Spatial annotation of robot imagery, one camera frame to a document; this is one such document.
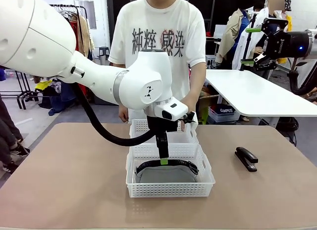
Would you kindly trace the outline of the white hanging coat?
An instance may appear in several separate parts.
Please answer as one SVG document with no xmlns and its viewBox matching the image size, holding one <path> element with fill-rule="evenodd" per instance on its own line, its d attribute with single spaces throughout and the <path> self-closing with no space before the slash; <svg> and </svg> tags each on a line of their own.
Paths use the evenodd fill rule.
<svg viewBox="0 0 317 230">
<path fill-rule="evenodd" d="M 266 7 L 257 13 L 253 28 L 259 28 L 259 29 L 261 28 L 262 23 L 264 22 L 264 19 L 268 18 L 268 12 L 269 10 Z M 232 61 L 233 70 L 240 69 L 241 67 L 241 60 L 243 59 L 243 56 L 244 56 L 248 35 L 249 33 L 247 33 L 246 30 L 244 30 L 241 33 L 241 36 L 240 36 L 240 39 L 237 44 L 237 48 L 233 57 L 233 61 Z M 251 33 L 251 41 L 247 49 L 246 59 L 253 58 L 256 45 L 260 41 L 263 35 L 264 35 L 264 32 L 262 31 Z"/>
</svg>

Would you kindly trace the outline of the person in white printed T-shirt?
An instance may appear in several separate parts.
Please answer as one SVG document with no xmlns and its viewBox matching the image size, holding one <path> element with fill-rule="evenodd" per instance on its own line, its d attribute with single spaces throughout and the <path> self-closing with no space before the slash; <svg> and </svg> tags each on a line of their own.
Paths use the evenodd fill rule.
<svg viewBox="0 0 317 230">
<path fill-rule="evenodd" d="M 172 92 L 181 101 L 190 90 L 191 68 L 206 62 L 206 31 L 201 12 L 186 0 L 135 0 L 116 20 L 109 62 L 132 65 L 138 52 L 161 49 L 170 59 Z"/>
</svg>

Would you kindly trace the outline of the brown cardboard box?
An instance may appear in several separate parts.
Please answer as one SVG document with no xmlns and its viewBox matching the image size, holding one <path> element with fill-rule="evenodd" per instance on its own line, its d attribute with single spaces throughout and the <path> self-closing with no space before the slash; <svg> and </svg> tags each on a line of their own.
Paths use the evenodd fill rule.
<svg viewBox="0 0 317 230">
<path fill-rule="evenodd" d="M 217 104 L 218 95 L 208 95 L 199 98 L 198 102 L 198 119 L 199 122 L 205 125 L 209 116 L 209 107 Z"/>
</svg>

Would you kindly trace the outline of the yellow crumpled cloth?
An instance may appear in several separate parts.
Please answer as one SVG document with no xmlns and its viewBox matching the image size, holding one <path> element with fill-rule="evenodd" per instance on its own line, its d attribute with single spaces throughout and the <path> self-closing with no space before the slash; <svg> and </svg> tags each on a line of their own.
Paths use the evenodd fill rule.
<svg viewBox="0 0 317 230">
<path fill-rule="evenodd" d="M 36 84 L 35 89 L 36 90 L 45 90 L 47 87 L 49 87 L 52 84 L 52 80 L 48 80 L 48 81 L 40 81 Z"/>
</svg>

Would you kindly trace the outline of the person's right hand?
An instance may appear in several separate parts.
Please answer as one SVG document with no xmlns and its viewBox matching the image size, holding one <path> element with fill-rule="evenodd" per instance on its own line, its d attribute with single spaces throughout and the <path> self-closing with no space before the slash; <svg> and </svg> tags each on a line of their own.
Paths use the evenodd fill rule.
<svg viewBox="0 0 317 230">
<path fill-rule="evenodd" d="M 127 123 L 129 121 L 128 109 L 124 106 L 119 106 L 118 116 L 123 123 Z"/>
</svg>

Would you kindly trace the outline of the person's left forearm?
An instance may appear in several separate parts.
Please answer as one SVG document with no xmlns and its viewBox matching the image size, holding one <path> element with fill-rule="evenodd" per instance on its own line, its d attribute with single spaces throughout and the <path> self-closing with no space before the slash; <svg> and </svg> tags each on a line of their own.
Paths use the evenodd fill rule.
<svg viewBox="0 0 317 230">
<path fill-rule="evenodd" d="M 184 98 L 188 106 L 195 106 L 206 79 L 206 63 L 201 62 L 191 68 L 190 90 Z"/>
</svg>

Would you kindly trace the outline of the white storage basket with cap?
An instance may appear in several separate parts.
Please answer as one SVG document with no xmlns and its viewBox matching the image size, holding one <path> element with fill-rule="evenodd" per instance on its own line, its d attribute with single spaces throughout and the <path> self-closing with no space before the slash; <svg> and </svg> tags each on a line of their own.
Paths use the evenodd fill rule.
<svg viewBox="0 0 317 230">
<path fill-rule="evenodd" d="M 209 107 L 209 117 L 216 123 L 234 122 L 240 117 L 240 113 L 231 105 L 215 104 Z"/>
</svg>

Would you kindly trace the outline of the bystander legs in dark trousers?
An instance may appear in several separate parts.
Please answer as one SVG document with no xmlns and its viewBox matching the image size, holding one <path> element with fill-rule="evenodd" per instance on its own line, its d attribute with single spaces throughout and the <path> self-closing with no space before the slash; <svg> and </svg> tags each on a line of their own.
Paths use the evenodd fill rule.
<svg viewBox="0 0 317 230">
<path fill-rule="evenodd" d="M 0 96 L 0 161 L 3 170 L 10 174 L 18 168 L 11 155 L 28 156 L 30 149 L 22 145 L 23 137 L 13 123 L 5 103 Z"/>
</svg>

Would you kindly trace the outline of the black stool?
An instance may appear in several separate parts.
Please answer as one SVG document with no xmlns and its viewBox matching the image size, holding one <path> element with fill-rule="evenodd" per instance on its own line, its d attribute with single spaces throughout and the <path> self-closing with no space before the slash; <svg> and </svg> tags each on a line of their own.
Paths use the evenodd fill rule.
<svg viewBox="0 0 317 230">
<path fill-rule="evenodd" d="M 109 53 L 110 53 L 110 50 L 109 50 L 109 47 L 107 46 L 101 46 L 99 47 L 99 60 L 102 61 L 106 61 L 108 60 L 108 57 L 109 57 Z"/>
</svg>

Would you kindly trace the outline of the background person in navy top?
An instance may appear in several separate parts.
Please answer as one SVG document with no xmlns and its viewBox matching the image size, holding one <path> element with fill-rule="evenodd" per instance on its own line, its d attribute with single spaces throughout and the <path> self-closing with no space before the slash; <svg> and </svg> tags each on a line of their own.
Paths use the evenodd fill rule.
<svg viewBox="0 0 317 230">
<path fill-rule="evenodd" d="M 267 0 L 269 14 L 277 19 L 286 20 L 288 24 L 284 28 L 284 32 L 292 30 L 291 0 Z"/>
</svg>

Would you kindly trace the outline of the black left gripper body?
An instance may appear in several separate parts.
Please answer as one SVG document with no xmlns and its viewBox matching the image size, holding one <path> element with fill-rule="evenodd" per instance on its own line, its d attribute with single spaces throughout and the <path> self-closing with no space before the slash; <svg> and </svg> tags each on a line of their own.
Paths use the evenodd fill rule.
<svg viewBox="0 0 317 230">
<path fill-rule="evenodd" d="M 159 117 L 147 116 L 148 128 L 155 135 L 164 132 L 176 132 L 178 130 L 179 121 L 171 121 Z"/>
</svg>

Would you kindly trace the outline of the white perforated plastic basket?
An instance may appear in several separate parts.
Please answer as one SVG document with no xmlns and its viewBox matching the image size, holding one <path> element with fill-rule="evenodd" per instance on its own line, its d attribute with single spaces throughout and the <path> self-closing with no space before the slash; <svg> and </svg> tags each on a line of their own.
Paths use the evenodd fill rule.
<svg viewBox="0 0 317 230">
<path fill-rule="evenodd" d="M 199 143 L 195 130 L 192 130 L 190 124 L 185 124 L 182 129 L 182 122 L 178 122 L 177 131 L 167 132 L 168 143 Z M 130 126 L 130 137 L 135 138 L 145 134 L 149 130 L 146 119 L 133 119 Z"/>
<path fill-rule="evenodd" d="M 154 143 L 146 143 L 129 149 L 126 159 L 126 185 L 131 198 L 146 197 L 207 197 L 215 184 L 211 165 L 202 147 L 197 143 L 172 143 L 168 147 L 169 159 L 194 163 L 199 174 L 195 183 L 136 183 L 136 168 L 144 162 L 160 160 Z"/>
</svg>

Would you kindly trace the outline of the black stapler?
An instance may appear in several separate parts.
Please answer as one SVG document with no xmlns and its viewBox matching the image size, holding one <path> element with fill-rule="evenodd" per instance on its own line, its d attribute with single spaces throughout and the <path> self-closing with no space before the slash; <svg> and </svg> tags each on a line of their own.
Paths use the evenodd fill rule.
<svg viewBox="0 0 317 230">
<path fill-rule="evenodd" d="M 256 172 L 256 164 L 258 163 L 258 158 L 244 147 L 237 147 L 235 155 L 239 158 L 241 163 L 249 172 Z"/>
</svg>

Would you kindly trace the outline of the mannequin with beige coat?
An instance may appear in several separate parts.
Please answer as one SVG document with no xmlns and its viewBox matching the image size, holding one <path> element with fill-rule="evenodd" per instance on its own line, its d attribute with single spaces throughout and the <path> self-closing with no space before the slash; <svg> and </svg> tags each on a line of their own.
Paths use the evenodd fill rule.
<svg viewBox="0 0 317 230">
<path fill-rule="evenodd" d="M 248 14 L 250 9 L 239 7 L 230 16 L 215 59 L 217 69 L 231 69 L 240 36 L 250 24 L 251 17 Z"/>
</svg>

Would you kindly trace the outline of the white background table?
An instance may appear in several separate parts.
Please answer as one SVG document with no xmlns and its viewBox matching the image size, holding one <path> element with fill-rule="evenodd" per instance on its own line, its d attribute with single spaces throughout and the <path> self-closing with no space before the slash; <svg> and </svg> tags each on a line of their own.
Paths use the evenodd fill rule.
<svg viewBox="0 0 317 230">
<path fill-rule="evenodd" d="M 241 115 L 276 127 L 280 117 L 317 117 L 317 106 L 247 70 L 208 69 L 206 80 Z"/>
</svg>

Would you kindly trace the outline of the grey zippered pencil case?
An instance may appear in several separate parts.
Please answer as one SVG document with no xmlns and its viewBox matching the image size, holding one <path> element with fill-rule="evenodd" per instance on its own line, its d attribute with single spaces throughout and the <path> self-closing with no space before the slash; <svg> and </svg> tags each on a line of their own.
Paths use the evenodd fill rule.
<svg viewBox="0 0 317 230">
<path fill-rule="evenodd" d="M 140 184 L 195 183 L 198 174 L 198 167 L 190 161 L 169 159 L 163 165 L 160 160 L 151 160 L 136 168 L 135 180 Z"/>
</svg>

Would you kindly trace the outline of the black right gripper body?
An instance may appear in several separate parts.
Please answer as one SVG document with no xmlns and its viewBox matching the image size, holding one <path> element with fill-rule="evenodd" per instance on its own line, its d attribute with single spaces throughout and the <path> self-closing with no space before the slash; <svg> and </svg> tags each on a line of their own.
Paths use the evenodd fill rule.
<svg viewBox="0 0 317 230">
<path fill-rule="evenodd" d="M 310 52 L 310 31 L 270 34 L 265 42 L 265 55 L 270 59 L 306 57 Z"/>
</svg>

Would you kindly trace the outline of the person's left hand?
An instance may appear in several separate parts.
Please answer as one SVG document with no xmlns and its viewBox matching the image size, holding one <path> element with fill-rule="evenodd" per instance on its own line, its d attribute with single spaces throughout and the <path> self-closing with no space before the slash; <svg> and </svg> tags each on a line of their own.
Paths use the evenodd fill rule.
<svg viewBox="0 0 317 230">
<path fill-rule="evenodd" d="M 196 112 L 197 100 L 195 98 L 186 96 L 181 100 L 181 102 L 188 107 L 188 112 Z"/>
</svg>

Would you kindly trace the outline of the beige hanging garment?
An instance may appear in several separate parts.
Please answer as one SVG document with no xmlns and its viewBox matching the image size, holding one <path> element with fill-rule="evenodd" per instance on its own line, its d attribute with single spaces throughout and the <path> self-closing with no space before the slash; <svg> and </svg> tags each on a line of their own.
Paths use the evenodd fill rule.
<svg viewBox="0 0 317 230">
<path fill-rule="evenodd" d="M 92 50 L 92 41 L 88 23 L 83 16 L 79 16 L 79 21 L 77 22 L 77 37 L 78 51 L 88 58 L 89 51 Z"/>
</svg>

